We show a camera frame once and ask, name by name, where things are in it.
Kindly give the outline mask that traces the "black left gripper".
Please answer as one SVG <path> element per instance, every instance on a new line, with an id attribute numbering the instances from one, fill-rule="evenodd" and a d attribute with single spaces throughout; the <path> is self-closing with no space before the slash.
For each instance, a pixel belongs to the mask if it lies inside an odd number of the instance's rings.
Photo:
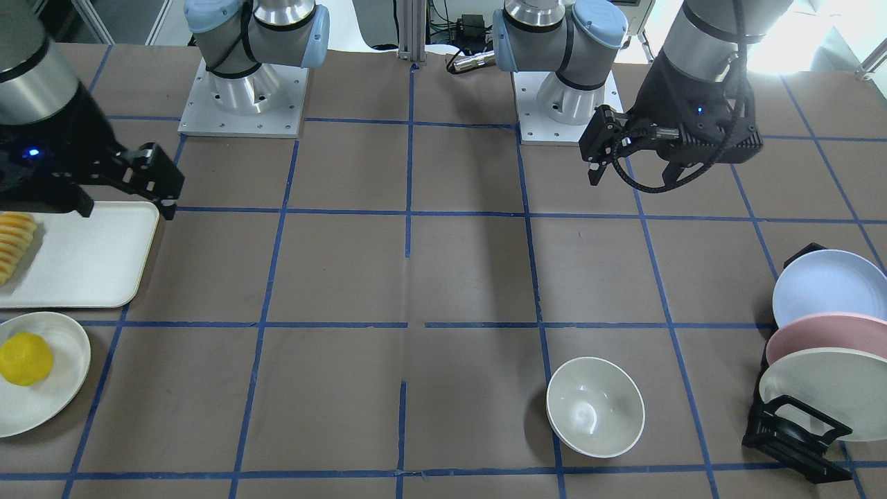
<path id="1" fill-rule="evenodd" d="M 628 114 L 632 132 L 653 126 L 677 130 L 675 138 L 643 145 L 669 162 L 663 171 L 666 184 L 677 182 L 678 168 L 712 161 L 719 146 L 723 151 L 717 161 L 723 164 L 741 164 L 763 148 L 743 60 L 732 63 L 725 79 L 710 82 L 687 75 L 661 55 L 653 61 Z M 623 132 L 624 115 L 611 105 L 599 105 L 579 138 L 591 186 L 601 182 Z"/>

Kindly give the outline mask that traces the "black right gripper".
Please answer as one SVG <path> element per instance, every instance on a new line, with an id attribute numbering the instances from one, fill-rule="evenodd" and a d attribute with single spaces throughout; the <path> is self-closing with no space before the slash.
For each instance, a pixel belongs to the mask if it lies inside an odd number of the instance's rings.
<path id="1" fill-rule="evenodd" d="M 71 213 L 89 217 L 86 184 L 104 184 L 151 202 L 175 217 L 184 174 L 156 143 L 125 150 L 85 87 L 56 114 L 2 126 L 2 211 Z"/>

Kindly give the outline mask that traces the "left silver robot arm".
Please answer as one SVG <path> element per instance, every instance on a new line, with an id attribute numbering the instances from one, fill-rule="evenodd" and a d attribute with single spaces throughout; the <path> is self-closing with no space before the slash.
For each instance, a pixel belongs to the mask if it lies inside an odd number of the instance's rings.
<path id="1" fill-rule="evenodd" d="M 579 151 L 593 186 L 612 166 L 633 189 L 665 193 L 762 150 L 748 49 L 789 6 L 685 1 L 625 112 L 595 103 L 628 28 L 614 3 L 507 1 L 494 13 L 493 47 L 503 71 L 547 73 L 541 105 L 585 126 Z"/>

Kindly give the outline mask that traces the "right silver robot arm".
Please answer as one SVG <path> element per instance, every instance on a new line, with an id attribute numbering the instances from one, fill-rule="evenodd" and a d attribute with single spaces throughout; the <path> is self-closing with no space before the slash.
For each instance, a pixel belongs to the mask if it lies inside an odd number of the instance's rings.
<path id="1" fill-rule="evenodd" d="M 275 93 L 272 65 L 319 67 L 330 16 L 314 1 L 187 1 L 184 15 L 225 110 L 259 112 Z M 174 218 L 184 175 L 158 144 L 135 150 L 107 117 L 38 16 L 2 3 L 2 209 L 89 217 L 86 184 L 151 202 Z"/>

